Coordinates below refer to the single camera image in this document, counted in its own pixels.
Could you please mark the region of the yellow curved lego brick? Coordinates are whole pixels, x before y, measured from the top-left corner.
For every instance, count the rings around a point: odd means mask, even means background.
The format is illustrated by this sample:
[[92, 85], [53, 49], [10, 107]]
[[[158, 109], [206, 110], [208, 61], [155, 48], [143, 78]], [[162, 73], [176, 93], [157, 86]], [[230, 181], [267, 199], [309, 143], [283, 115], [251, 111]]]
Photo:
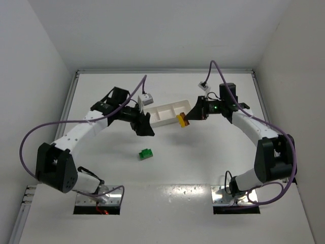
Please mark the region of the yellow curved lego brick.
[[186, 125], [185, 125], [185, 120], [183, 119], [183, 116], [182, 116], [181, 114], [179, 114], [179, 115], [177, 115], [176, 117], [177, 117], [177, 119], [178, 119], [178, 121], [179, 121], [180, 126], [181, 126], [182, 128], [186, 127]]

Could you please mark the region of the brown lego plate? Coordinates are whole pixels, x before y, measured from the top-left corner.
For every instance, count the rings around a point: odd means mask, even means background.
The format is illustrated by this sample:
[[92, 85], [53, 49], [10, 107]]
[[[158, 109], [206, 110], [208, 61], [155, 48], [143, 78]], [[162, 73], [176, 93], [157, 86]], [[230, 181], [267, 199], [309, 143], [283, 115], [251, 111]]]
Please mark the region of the brown lego plate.
[[187, 127], [189, 125], [189, 121], [186, 119], [185, 113], [184, 112], [181, 112], [180, 114], [183, 116], [183, 119], [185, 120], [185, 125]]

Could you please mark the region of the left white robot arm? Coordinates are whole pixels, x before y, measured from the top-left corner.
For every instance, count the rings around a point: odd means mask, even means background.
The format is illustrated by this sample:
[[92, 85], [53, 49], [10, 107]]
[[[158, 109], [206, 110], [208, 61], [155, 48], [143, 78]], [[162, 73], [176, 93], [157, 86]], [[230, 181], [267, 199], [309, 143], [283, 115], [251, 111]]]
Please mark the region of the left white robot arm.
[[140, 94], [134, 107], [128, 106], [130, 97], [129, 91], [114, 87], [90, 108], [84, 123], [77, 124], [51, 144], [43, 143], [37, 153], [37, 180], [62, 193], [99, 194], [104, 181], [75, 162], [85, 143], [115, 120], [128, 122], [138, 136], [154, 136], [150, 114], [143, 111], [144, 106], [153, 103], [152, 96]]

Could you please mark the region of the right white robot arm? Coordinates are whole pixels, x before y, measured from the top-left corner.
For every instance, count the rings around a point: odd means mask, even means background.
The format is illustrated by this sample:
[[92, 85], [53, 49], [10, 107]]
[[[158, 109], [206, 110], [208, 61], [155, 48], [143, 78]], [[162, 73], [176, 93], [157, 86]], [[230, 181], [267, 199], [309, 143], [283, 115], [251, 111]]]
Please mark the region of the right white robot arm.
[[191, 120], [206, 120], [210, 114], [221, 114], [256, 146], [253, 168], [231, 178], [229, 194], [236, 196], [265, 183], [295, 176], [297, 167], [294, 165], [292, 136], [281, 135], [254, 119], [250, 107], [238, 102], [235, 84], [220, 84], [219, 94], [220, 98], [212, 101], [199, 96], [183, 119], [188, 124]]

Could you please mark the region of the green lego brick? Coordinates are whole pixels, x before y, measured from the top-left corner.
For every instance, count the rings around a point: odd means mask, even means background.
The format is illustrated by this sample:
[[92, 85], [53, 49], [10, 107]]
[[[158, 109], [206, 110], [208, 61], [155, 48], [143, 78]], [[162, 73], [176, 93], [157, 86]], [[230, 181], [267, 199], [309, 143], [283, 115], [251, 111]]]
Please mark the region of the green lego brick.
[[151, 149], [146, 148], [146, 149], [141, 151], [141, 158], [142, 159], [147, 159], [147, 158], [150, 158], [152, 156], [153, 156], [153, 152], [152, 152]]
[[149, 158], [150, 157], [150, 152], [148, 152], [148, 151], [141, 151], [140, 153], [139, 153], [139, 159], [142, 161], [142, 160], [145, 160], [145, 159], [147, 159], [147, 158]]

